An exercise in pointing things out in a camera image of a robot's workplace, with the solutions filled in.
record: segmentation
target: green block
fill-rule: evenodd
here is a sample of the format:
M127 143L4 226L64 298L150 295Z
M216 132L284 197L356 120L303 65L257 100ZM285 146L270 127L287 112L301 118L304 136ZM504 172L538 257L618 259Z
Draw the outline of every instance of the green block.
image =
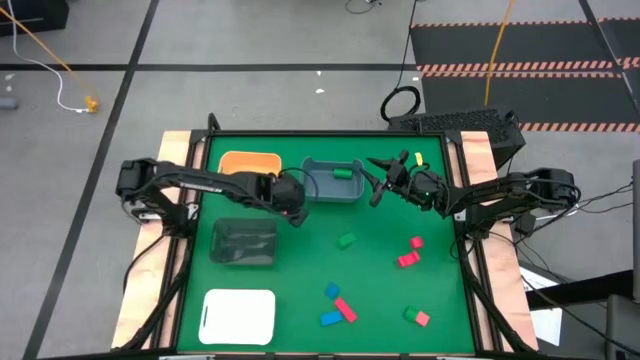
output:
M407 321L409 322L416 322L416 318L418 317L418 313L420 312L420 310L414 308L413 306L407 306L407 308L404 310L404 318L407 319Z
M353 171L351 169L333 169L333 176L338 179L351 179L353 177Z
M348 248L354 241L356 241L356 236L352 233L344 234L338 239L338 247L341 250Z

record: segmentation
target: yellow connector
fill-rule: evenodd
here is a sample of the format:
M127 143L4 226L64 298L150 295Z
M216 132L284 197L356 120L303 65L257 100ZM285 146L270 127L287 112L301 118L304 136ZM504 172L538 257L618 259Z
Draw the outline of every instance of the yellow connector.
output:
M87 109L89 110L90 113L94 113L98 111L99 104L97 101L93 100L91 96L85 96L84 103L87 104Z
M420 153L416 153L416 164L418 164L418 166L422 166L422 154Z

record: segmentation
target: wooden table frame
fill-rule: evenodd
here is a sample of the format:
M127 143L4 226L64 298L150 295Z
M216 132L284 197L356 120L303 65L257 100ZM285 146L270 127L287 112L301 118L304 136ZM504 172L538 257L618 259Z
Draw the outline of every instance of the wooden table frame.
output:
M189 162L194 164L195 168L199 168L203 163L202 155L207 153L208 149L205 149L202 141L197 140L200 140L198 137L205 135L206 132L203 131L197 133L191 131L165 132L158 160L171 161L178 165L185 165L187 160L190 160ZM461 146L456 146L454 143L448 144L453 183L456 186L462 186L465 182L474 184L496 178L497 172L487 134L484 132L462 132L461 138ZM465 169L460 171L460 160L467 164L466 171L464 171ZM179 189L165 189L163 192L172 201L178 201ZM183 201L188 202L195 199L195 194L192 191L184 191L183 193L185 194ZM134 256L157 239L161 230L161 224L158 221L141 226ZM506 224L496 224L492 231L511 239L511 232ZM112 342L113 347L126 343L146 320L149 312L158 302L162 289L172 278L165 276L166 269L173 269L172 276L175 276L179 269L185 244L184 239L173 239L171 242L168 239L162 241L145 257L141 258L132 269ZM497 308L524 342L537 349L537 340L513 245L495 235L485 239L482 245L479 252L474 250L471 253L470 262L474 272L481 274L482 271L478 270L485 267L485 274L488 276L482 280L485 283L490 283L490 292ZM173 262L173 266L167 266L168 262ZM165 312L161 331L154 332L151 337L153 347L164 348L175 344L177 332L174 331L173 324L175 317L180 317L177 297L178 295ZM478 318L481 348L500 350L496 349L497 345L498 348L502 346L505 351L510 351L510 347L504 339L492 336L492 334L496 334L496 331L492 330L487 313L477 298L475 312ZM150 347L151 344L150 341L147 341L145 348Z

